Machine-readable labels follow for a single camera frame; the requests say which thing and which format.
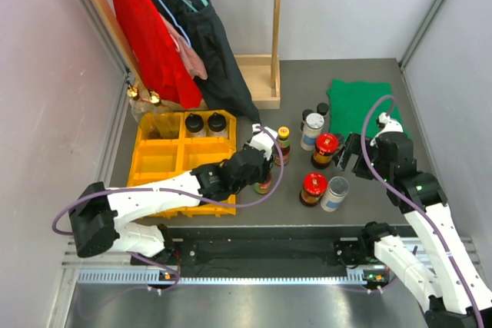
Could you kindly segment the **sauce bottle yellow cap front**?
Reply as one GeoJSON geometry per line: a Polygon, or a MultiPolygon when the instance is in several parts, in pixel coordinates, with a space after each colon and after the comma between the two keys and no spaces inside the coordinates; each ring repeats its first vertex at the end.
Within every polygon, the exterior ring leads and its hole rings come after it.
{"type": "Polygon", "coordinates": [[[254,184],[254,190],[258,194],[267,194],[271,189],[271,174],[269,174],[263,181],[254,184]]]}

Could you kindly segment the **black lid spice shaker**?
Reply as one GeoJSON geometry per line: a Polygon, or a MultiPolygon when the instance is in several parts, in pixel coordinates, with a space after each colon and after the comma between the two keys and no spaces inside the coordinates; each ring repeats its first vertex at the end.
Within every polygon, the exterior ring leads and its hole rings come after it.
{"type": "Polygon", "coordinates": [[[188,132],[189,137],[205,137],[206,130],[204,126],[204,120],[202,116],[198,114],[189,114],[185,120],[184,124],[188,132]]]}
{"type": "Polygon", "coordinates": [[[228,124],[223,114],[214,112],[208,118],[208,133],[210,137],[228,138],[228,124]]]}

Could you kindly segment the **glass oil bottle gold spout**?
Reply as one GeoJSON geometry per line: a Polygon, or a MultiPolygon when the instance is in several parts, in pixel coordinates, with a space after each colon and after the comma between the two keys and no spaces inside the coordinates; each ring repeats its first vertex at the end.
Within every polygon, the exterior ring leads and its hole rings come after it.
{"type": "Polygon", "coordinates": [[[128,96],[131,105],[131,115],[139,124],[141,119],[148,112],[147,103],[141,98],[138,88],[129,82],[127,83],[126,95],[128,96]]]}

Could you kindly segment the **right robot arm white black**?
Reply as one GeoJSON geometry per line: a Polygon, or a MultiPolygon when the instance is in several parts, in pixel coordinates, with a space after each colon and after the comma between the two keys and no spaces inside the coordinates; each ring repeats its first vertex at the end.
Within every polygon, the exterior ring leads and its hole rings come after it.
{"type": "Polygon", "coordinates": [[[458,235],[439,181],[417,169],[414,143],[398,121],[381,114],[377,125],[376,137],[349,134],[334,163],[344,170],[351,156],[356,156],[353,173],[381,181],[430,265],[405,247],[395,227],[375,221],[357,235],[357,259],[388,267],[418,302],[427,326],[489,327],[491,289],[458,235]]]}

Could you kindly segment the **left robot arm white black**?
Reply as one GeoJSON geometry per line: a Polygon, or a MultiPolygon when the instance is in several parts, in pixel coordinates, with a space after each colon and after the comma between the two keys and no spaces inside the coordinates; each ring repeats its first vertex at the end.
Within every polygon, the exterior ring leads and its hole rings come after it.
{"type": "Polygon", "coordinates": [[[219,204],[245,187],[265,181],[278,134],[258,124],[239,151],[220,163],[202,164],[176,177],[136,187],[88,185],[68,212],[76,253],[80,258],[107,251],[139,253],[167,263],[174,245],[163,226],[143,226],[137,220],[179,207],[219,204]]]}

